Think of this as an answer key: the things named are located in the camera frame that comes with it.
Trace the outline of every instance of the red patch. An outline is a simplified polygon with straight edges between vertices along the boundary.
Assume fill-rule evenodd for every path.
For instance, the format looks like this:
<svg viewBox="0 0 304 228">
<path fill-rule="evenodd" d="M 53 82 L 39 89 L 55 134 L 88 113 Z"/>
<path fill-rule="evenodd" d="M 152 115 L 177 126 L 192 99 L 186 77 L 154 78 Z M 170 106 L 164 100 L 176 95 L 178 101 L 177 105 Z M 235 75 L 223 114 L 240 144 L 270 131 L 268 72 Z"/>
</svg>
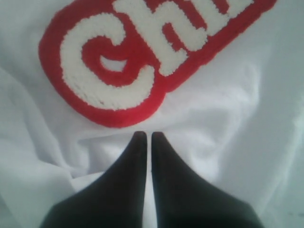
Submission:
<svg viewBox="0 0 304 228">
<path fill-rule="evenodd" d="M 184 49 L 188 59 L 182 63 L 173 74 L 165 77 L 159 73 L 160 62 L 135 29 L 134 24 L 126 14 L 117 13 L 113 8 L 115 0 L 75 0 L 58 12 L 39 45 L 39 57 L 42 67 L 58 93 L 80 114 L 88 119 L 108 127 L 127 127 L 150 117 L 162 104 L 167 92 L 173 91 L 193 75 L 201 65 L 208 63 L 220 50 L 249 27 L 260 15 L 273 7 L 276 0 L 255 0 L 236 18 L 230 19 L 227 26 L 214 36 L 208 36 L 207 43 L 198 51 L 188 51 L 179 37 L 172 32 L 172 26 L 165 25 L 162 32 L 168 42 L 172 42 L 174 50 Z M 147 6 L 154 11 L 165 0 L 145 0 Z M 174 0 L 182 9 L 195 28 L 206 28 L 206 22 L 195 11 L 192 3 L 184 0 Z M 226 13 L 226 1 L 214 0 L 221 13 Z M 137 77 L 139 70 L 145 65 L 152 66 L 154 84 L 148 98 L 138 106 L 109 110 L 96 108 L 83 101 L 63 80 L 60 48 L 68 31 L 82 19 L 101 13 L 110 13 L 117 17 L 125 30 L 123 42 L 114 46 L 108 38 L 96 37 L 89 39 L 82 47 L 82 60 L 100 80 L 115 87 L 130 85 Z M 100 62 L 100 56 L 111 60 L 127 60 L 122 72 L 106 69 Z"/>
</svg>

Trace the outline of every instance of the wrinkled fabric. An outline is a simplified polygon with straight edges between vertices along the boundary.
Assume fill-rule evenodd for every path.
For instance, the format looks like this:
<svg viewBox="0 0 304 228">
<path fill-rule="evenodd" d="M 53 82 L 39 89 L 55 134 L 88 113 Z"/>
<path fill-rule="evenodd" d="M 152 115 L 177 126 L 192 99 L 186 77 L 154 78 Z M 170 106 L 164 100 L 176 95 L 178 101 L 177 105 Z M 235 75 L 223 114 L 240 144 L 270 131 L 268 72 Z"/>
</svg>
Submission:
<svg viewBox="0 0 304 228">
<path fill-rule="evenodd" d="M 304 1 L 269 12 L 132 127 L 75 112 L 38 43 L 72 0 L 0 1 L 0 227 L 37 228 L 120 156 L 134 131 L 163 131 L 201 177 L 249 202 L 267 228 L 304 226 Z M 150 155 L 143 227 L 156 227 Z"/>
</svg>

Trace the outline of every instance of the red and white patch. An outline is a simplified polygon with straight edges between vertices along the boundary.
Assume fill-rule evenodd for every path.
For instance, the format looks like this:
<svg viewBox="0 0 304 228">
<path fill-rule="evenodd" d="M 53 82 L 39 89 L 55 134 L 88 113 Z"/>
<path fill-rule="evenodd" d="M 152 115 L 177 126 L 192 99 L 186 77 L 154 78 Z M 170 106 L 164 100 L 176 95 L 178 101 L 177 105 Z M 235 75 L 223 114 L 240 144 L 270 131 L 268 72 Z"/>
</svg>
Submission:
<svg viewBox="0 0 304 228">
<path fill-rule="evenodd" d="M 52 19 L 39 57 L 88 119 L 127 127 L 150 117 L 276 0 L 75 0 Z"/>
</svg>

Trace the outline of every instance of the white fabric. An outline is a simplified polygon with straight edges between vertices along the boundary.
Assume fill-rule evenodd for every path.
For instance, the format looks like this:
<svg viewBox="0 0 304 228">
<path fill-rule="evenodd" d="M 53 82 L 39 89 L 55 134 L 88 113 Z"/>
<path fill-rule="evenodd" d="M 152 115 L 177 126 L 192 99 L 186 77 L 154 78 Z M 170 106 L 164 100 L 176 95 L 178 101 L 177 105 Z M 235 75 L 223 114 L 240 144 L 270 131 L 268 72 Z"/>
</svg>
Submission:
<svg viewBox="0 0 304 228">
<path fill-rule="evenodd" d="M 137 130 L 164 131 L 190 167 L 248 201 L 267 228 L 304 226 L 303 0 L 278 0 L 167 94 L 152 118 L 125 129 L 75 112 L 40 66 L 44 29 L 70 2 L 0 1 L 1 228 L 37 228 L 52 205 L 98 178 Z M 150 171 L 145 228 L 156 227 Z"/>
</svg>

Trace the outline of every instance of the red border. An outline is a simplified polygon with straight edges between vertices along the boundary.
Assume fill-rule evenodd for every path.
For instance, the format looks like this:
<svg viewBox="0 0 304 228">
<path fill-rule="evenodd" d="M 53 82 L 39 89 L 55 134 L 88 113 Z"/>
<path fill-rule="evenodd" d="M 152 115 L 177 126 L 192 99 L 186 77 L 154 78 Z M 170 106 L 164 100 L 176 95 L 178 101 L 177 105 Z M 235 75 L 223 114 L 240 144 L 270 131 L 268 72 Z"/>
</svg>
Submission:
<svg viewBox="0 0 304 228">
<path fill-rule="evenodd" d="M 230 20 L 228 25 L 218 34 L 209 37 L 208 43 L 197 52 L 189 52 L 189 58 L 171 76 L 163 77 L 158 73 L 160 64 L 146 43 L 137 34 L 134 25 L 129 18 L 121 13 L 116 13 L 112 7 L 114 0 L 75 0 L 63 8 L 52 19 L 50 25 L 39 44 L 39 57 L 42 67 L 50 82 L 58 93 L 80 114 L 88 119 L 107 127 L 127 127 L 149 118 L 161 105 L 165 94 L 173 91 L 185 82 L 201 65 L 208 63 L 228 43 L 250 26 L 260 15 L 273 7 L 276 0 L 256 0 L 244 12 L 235 19 Z M 146 0 L 151 7 L 165 2 L 165 0 Z M 175 0 L 181 8 L 186 6 L 186 1 Z M 96 38 L 90 40 L 83 47 L 83 61 L 105 83 L 122 86 L 130 84 L 136 77 L 139 69 L 148 64 L 155 68 L 155 81 L 150 96 L 138 107 L 128 110 L 102 110 L 88 105 L 79 99 L 64 83 L 60 66 L 60 45 L 64 35 L 72 29 L 77 22 L 92 15 L 109 12 L 117 16 L 124 24 L 126 39 L 118 47 L 113 47 L 109 40 Z M 192 19 L 192 23 L 199 27 L 205 26 L 201 17 Z M 178 38 L 166 29 L 165 35 L 180 43 Z M 99 56 L 104 55 L 109 59 L 128 60 L 128 64 L 122 73 L 110 72 L 99 64 Z"/>
</svg>

